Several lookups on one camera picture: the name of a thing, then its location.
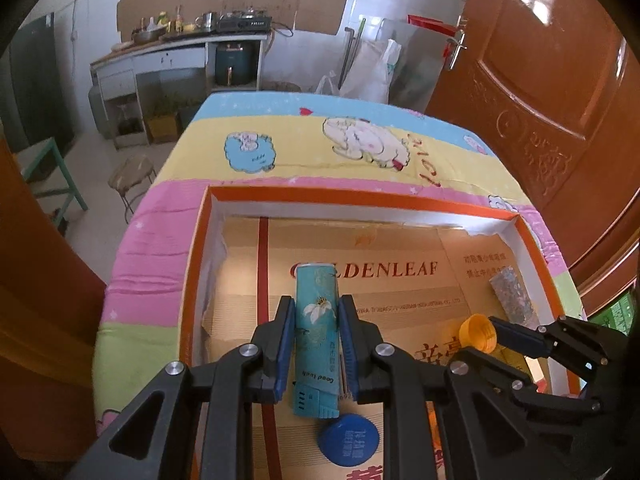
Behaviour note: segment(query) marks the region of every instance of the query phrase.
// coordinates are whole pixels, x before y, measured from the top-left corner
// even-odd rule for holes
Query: white flower print
[[[331,311],[335,317],[335,312],[331,303],[325,298],[318,298],[317,303],[309,303],[302,313],[304,316],[309,316],[309,314],[311,314],[311,324],[316,324],[316,321],[318,321],[318,319],[320,319],[320,317],[327,311]]]

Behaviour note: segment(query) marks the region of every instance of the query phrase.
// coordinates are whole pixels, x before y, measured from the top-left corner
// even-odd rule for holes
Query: colorful bedspread
[[[94,360],[98,426],[178,356],[178,317],[198,210],[210,185],[414,195],[519,212],[562,306],[580,298],[540,214],[475,134],[386,105],[313,94],[228,92],[202,105],[122,240]]]

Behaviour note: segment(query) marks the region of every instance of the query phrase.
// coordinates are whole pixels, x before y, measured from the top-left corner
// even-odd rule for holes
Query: blue bottle cap
[[[335,465],[353,467],[365,463],[378,449],[380,434],[361,415],[341,415],[318,435],[318,447]]]

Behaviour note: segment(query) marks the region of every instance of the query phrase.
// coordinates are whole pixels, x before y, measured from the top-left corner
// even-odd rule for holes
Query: white plastic bag
[[[323,75],[318,83],[316,94],[338,95],[338,85],[334,82],[335,72],[331,70],[329,75]]]
[[[401,49],[402,46],[394,40],[362,41],[340,88],[340,97],[388,104],[389,85]]]

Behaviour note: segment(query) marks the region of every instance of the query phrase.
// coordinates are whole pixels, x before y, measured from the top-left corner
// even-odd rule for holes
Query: gas stove
[[[219,34],[233,34],[235,32],[269,32],[271,30],[271,16],[265,10],[234,10],[224,12],[218,20]]]

